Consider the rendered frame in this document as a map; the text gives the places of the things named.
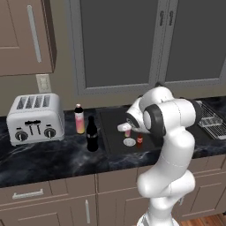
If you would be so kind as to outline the black sink basin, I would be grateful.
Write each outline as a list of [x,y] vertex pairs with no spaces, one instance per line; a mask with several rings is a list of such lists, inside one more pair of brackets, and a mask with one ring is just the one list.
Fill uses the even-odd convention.
[[125,112],[129,105],[115,108],[100,108],[96,110],[101,127],[104,146],[109,154],[131,154],[148,151],[159,151],[162,148],[163,139],[157,139],[152,134],[143,134],[143,142],[140,146],[135,144],[128,147],[124,144],[124,133],[117,130],[117,126],[125,122]]

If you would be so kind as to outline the wide brown drawer front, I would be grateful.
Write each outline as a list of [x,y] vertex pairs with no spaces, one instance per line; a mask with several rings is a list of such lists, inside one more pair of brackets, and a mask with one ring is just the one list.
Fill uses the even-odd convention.
[[50,197],[49,182],[0,188],[0,205]]

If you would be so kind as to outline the brown panel under sink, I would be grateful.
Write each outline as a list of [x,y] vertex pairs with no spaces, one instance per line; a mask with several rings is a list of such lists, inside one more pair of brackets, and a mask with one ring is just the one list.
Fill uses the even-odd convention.
[[98,192],[119,191],[136,187],[139,175],[150,169],[151,166],[143,166],[99,173],[96,176]]

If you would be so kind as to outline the yellow pink bottle black cap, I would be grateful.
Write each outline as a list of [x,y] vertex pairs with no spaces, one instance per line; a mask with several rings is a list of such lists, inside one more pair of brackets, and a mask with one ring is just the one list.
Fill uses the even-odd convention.
[[85,132],[85,119],[84,119],[84,110],[80,104],[76,105],[74,110],[76,131],[77,134],[83,134]]

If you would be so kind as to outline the grey framed window pane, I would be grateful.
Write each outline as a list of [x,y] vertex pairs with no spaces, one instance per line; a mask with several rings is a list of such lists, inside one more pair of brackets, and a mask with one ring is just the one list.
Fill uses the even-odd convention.
[[226,0],[168,1],[159,80],[169,88],[226,82]]
[[80,94],[153,85],[160,0],[70,0]]

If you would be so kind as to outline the silver four-slot toaster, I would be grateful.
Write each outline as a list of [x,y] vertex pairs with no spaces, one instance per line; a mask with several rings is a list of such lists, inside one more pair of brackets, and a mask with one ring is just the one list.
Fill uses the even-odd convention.
[[17,96],[6,123],[13,146],[64,139],[64,111],[57,94]]

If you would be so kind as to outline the brown base cupboard door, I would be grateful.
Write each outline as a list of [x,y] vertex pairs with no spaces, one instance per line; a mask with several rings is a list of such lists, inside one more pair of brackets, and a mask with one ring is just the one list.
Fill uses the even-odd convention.
[[178,204],[178,220],[188,221],[226,211],[226,172],[195,178],[195,189]]
[[[85,201],[89,202],[87,224]],[[70,198],[0,211],[0,226],[97,226],[95,196]]]

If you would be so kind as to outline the white wall outlet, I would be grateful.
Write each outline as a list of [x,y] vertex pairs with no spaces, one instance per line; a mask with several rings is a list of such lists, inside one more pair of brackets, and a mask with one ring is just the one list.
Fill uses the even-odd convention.
[[48,74],[36,75],[37,85],[40,93],[50,93],[51,85]]

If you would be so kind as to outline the brown wall cupboard door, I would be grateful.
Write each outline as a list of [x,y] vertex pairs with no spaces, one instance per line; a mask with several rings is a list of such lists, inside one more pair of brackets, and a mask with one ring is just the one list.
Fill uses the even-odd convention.
[[[36,60],[28,5],[33,7],[41,63]],[[50,0],[0,0],[0,76],[52,73],[56,60]]]

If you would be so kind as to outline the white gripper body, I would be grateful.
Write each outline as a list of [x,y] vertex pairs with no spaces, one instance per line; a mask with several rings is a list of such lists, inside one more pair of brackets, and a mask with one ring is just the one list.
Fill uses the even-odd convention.
[[123,123],[123,124],[119,124],[117,126],[117,130],[119,132],[126,132],[126,131],[130,131],[132,128],[132,126],[129,123]]

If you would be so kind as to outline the brown cupboard door under sink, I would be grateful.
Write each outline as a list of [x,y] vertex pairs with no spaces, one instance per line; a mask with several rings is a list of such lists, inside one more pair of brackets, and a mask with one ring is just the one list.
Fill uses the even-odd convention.
[[149,199],[136,188],[98,194],[99,226],[136,226],[148,209]]

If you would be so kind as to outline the narrow brown drawer front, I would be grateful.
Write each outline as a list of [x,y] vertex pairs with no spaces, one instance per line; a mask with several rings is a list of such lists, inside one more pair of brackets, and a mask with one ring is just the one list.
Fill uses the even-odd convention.
[[95,194],[94,175],[68,177],[49,182],[53,195],[69,194],[80,197]]

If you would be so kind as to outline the large black bottle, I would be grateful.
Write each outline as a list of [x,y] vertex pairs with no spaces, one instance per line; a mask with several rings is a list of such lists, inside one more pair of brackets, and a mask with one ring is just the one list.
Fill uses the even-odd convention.
[[94,117],[88,118],[87,125],[87,149],[90,152],[95,152],[98,149],[98,132],[97,127],[94,123]]

